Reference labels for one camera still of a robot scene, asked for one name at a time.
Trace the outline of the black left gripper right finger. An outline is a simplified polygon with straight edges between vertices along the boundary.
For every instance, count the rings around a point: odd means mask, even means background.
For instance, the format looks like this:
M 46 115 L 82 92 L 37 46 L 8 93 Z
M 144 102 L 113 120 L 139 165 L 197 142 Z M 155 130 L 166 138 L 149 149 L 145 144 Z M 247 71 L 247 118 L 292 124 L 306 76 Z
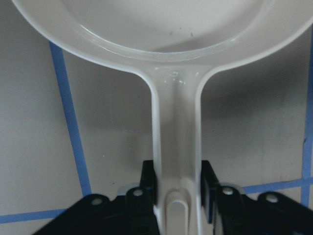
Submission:
M 215 235 L 311 235 L 313 211 L 274 191 L 256 200 L 222 185 L 210 162 L 201 163 L 201 205 Z

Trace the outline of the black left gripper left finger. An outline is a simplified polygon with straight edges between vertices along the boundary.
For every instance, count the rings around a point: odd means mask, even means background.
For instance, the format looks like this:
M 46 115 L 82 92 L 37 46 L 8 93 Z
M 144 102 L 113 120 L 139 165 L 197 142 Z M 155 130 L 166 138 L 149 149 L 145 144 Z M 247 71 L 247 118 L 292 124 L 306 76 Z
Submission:
M 47 223 L 37 235 L 157 235 L 157 179 L 152 160 L 142 164 L 139 185 L 114 200 L 90 194 Z

